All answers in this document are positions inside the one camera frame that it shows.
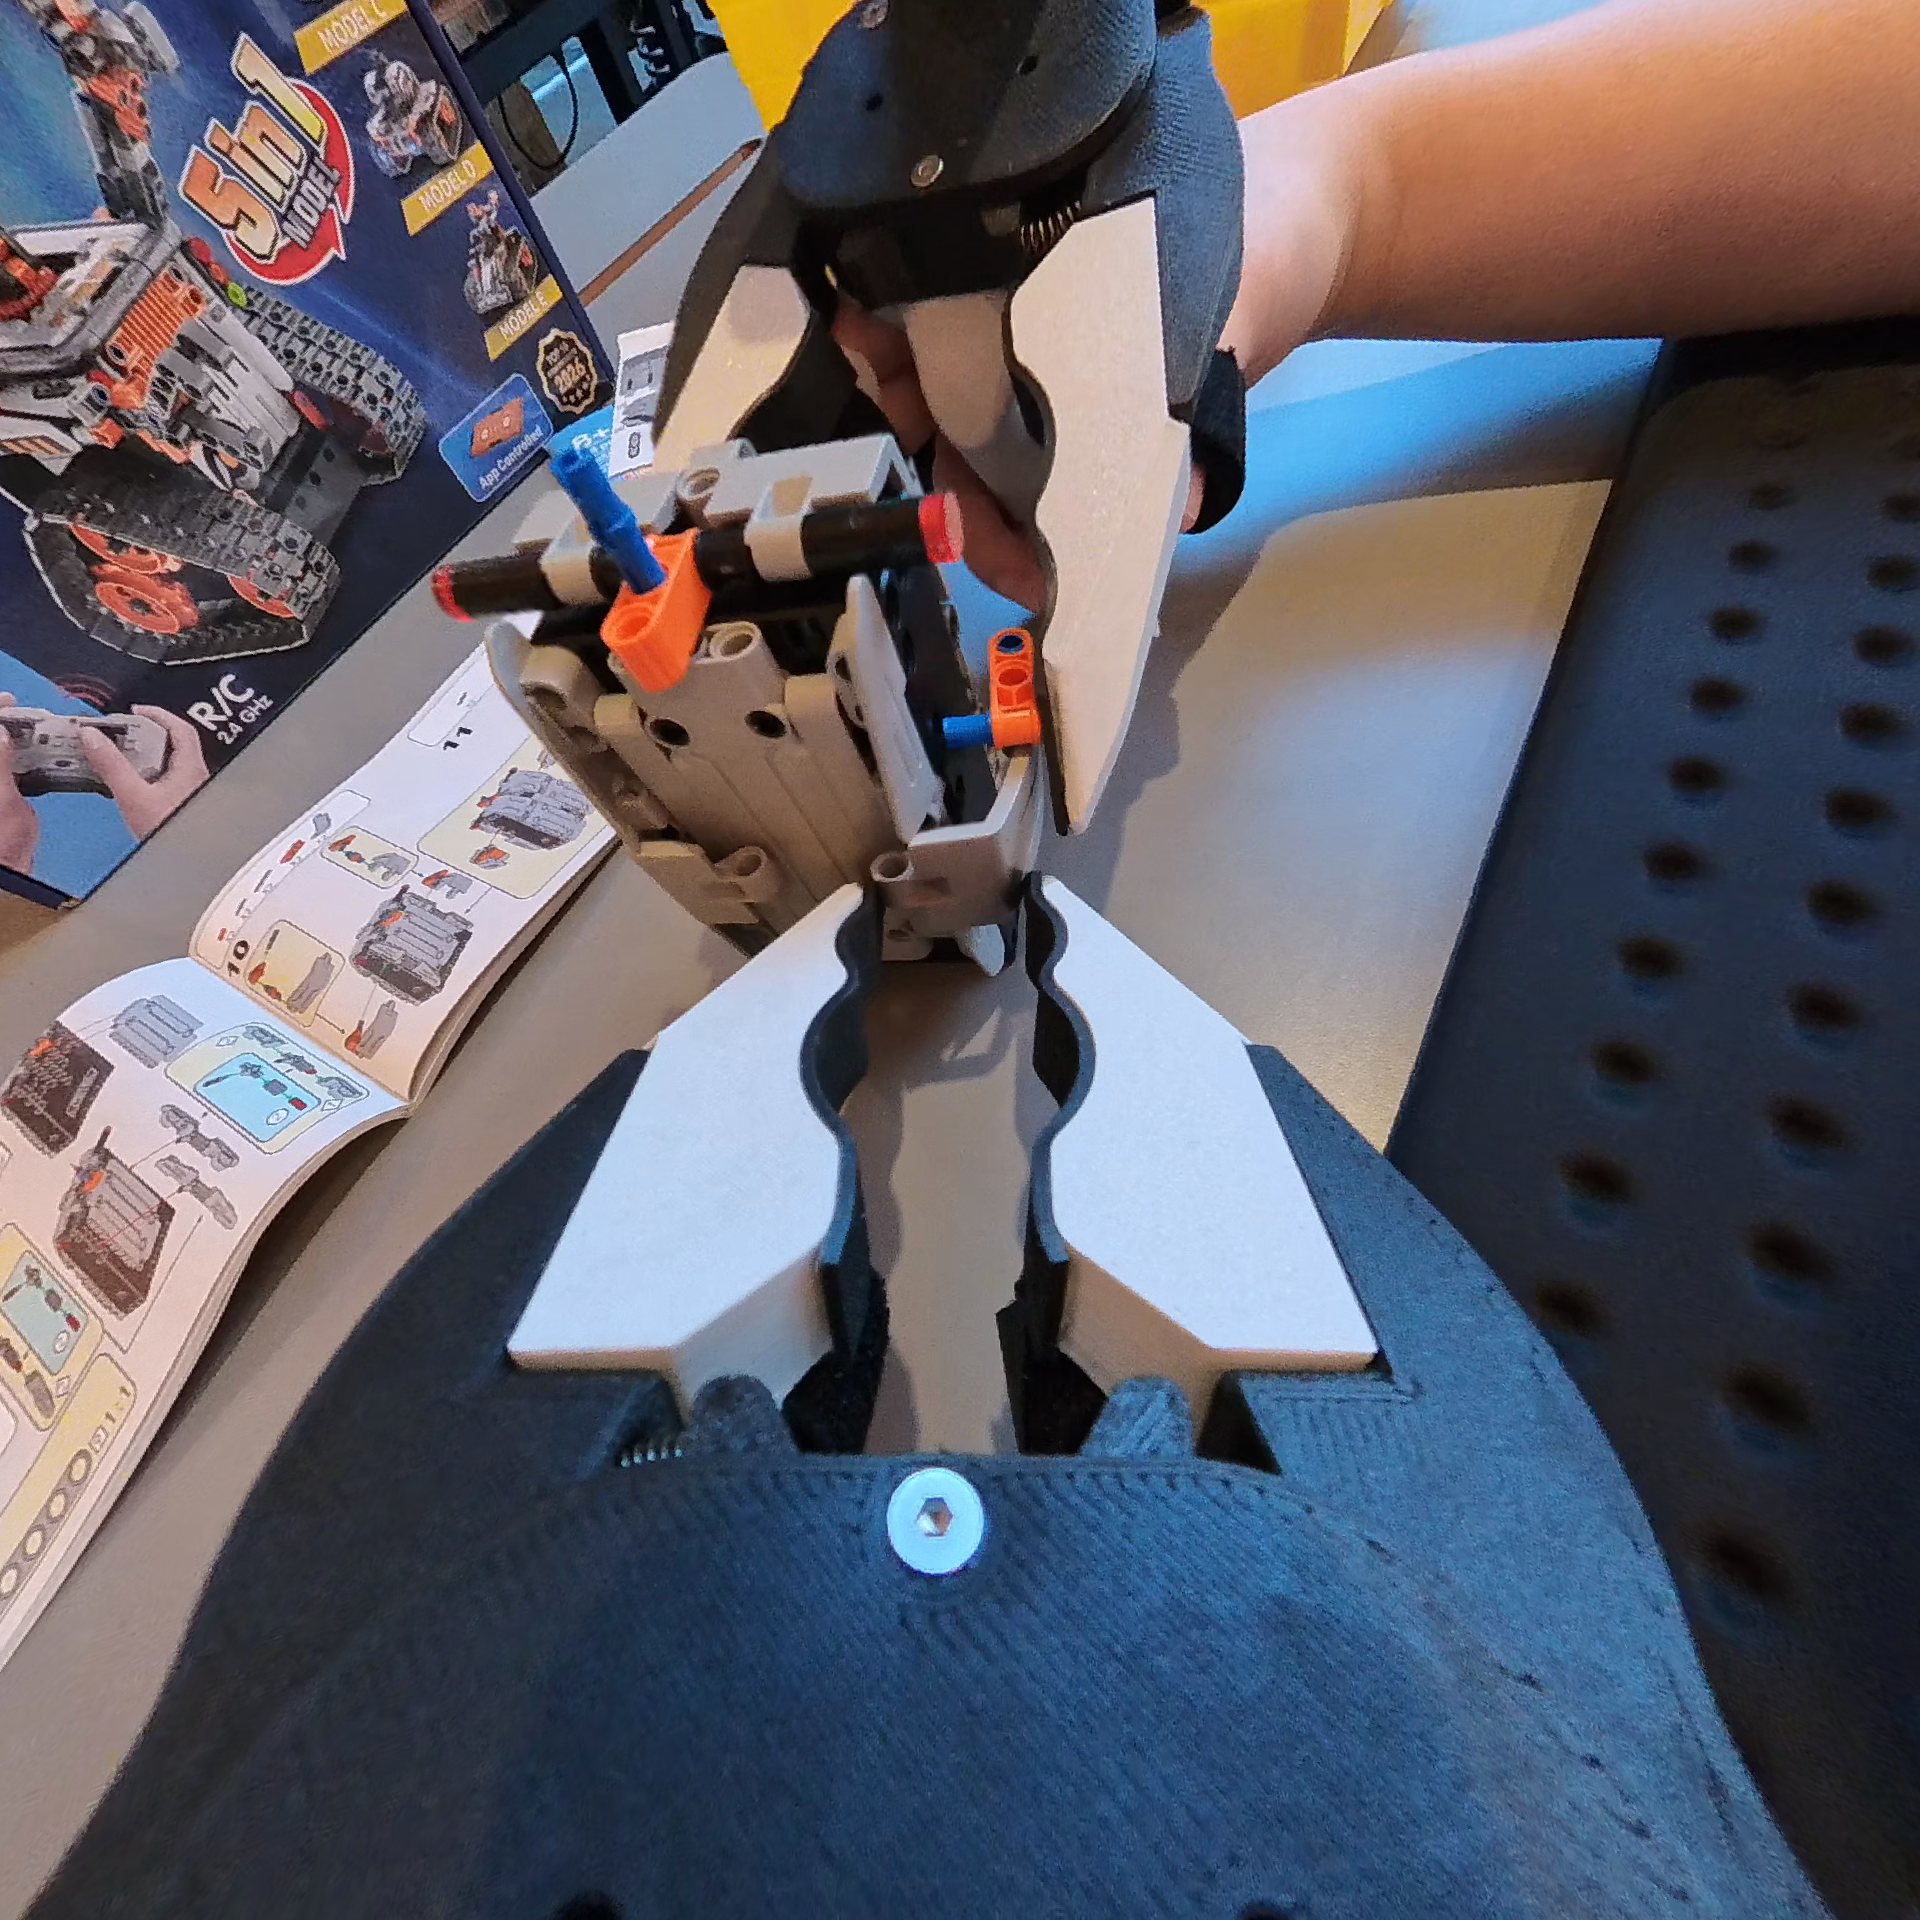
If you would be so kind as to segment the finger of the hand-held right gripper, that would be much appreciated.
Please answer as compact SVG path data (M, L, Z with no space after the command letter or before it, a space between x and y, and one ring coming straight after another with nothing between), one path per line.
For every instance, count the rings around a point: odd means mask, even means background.
M678 303L661 392L661 456L736 439L804 346L811 308L788 267L743 263L715 293L692 278Z
M1189 499L1155 198L1078 220L1012 293L913 302L911 349L936 426L1041 555L1053 816L1080 831L1134 717Z

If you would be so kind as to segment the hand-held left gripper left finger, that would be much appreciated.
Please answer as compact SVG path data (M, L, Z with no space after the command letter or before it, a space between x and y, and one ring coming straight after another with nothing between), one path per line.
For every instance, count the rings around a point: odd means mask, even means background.
M661 1030L510 1336L525 1370L641 1370L775 1398L856 1341L872 896L843 884Z

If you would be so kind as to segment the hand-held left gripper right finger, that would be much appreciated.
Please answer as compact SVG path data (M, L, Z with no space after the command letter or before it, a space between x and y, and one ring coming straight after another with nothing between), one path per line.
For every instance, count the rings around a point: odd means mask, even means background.
M1377 1344L1222 1014L1053 877L1025 888L1036 1069L1020 1429L1087 1434L1120 1382L1207 1413L1239 1371L1358 1371Z

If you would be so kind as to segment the grey brick robot assembly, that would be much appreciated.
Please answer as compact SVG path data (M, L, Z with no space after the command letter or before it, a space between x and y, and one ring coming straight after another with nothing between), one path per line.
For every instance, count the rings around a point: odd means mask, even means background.
M614 635L627 579L575 500L507 555L439 567L435 594L491 622L503 693L637 863L755 952L896 844L865 722L918 644L965 655L941 579L957 504L886 431L734 439L607 491L662 567L646 644Z

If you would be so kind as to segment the small grey panel orange connector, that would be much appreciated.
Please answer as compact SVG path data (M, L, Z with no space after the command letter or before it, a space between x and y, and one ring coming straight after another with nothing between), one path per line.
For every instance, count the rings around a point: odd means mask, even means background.
M896 844L868 868L883 955L959 952L1001 971L1046 800L1032 634L996 631L975 674L956 638L918 644L913 672L886 707L871 703L865 732L896 816Z

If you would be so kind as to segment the person's right forearm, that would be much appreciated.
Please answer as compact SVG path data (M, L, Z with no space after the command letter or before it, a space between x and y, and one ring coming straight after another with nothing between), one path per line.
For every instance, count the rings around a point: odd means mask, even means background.
M1917 7L1597 5L1239 126L1222 346L1681 339L1915 314Z

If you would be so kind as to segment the grey desk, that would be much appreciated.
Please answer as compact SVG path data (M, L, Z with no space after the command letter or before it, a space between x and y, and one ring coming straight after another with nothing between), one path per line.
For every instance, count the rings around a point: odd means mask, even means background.
M1180 542L1135 725L1057 868L1380 1146L1545 684L1651 349L1327 340L1249 395L1245 496ZM413 1250L734 966L609 860L404 1122L265 1229L197 1373L5 1668L5 1916L153 1709L308 1387ZM1020 970L889 966L847 1103L889 1283L878 1452L1005 1452L993 1314L1048 1111Z

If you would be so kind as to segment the person's right hand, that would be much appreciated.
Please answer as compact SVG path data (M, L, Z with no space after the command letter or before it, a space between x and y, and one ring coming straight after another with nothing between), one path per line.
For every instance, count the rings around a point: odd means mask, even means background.
M1029 615L1041 613L1046 582L1040 554L968 456L936 428L905 331L841 294L832 335L854 362L854 381L878 403L900 450L910 456L928 455L932 487L956 494L965 523L965 564Z

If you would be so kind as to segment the yellow plastic bin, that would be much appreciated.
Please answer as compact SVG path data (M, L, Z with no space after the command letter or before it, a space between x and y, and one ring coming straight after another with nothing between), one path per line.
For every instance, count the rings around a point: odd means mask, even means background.
M708 2L760 120L772 126L847 2ZM1388 2L1203 2L1214 68L1236 116L1351 68Z

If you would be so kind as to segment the open instruction booklet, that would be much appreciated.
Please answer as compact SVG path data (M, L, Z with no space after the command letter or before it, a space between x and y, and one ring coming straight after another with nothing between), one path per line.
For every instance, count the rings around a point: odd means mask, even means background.
M184 958L71 1003L1 1099L1 1653L204 1354L259 1237L419 1103L613 830L472 651L247 863Z

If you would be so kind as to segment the blue robot kit box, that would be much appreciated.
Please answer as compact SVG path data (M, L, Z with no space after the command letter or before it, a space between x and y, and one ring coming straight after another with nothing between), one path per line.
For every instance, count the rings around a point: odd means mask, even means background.
M5 886L65 906L609 371L423 5L1 5Z

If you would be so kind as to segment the black perforated plastic panel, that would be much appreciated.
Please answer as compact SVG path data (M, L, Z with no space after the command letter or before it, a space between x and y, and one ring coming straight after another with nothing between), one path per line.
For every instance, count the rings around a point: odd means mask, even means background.
M1671 346L1390 1138L1840 1916L1915 1916L1915 320Z

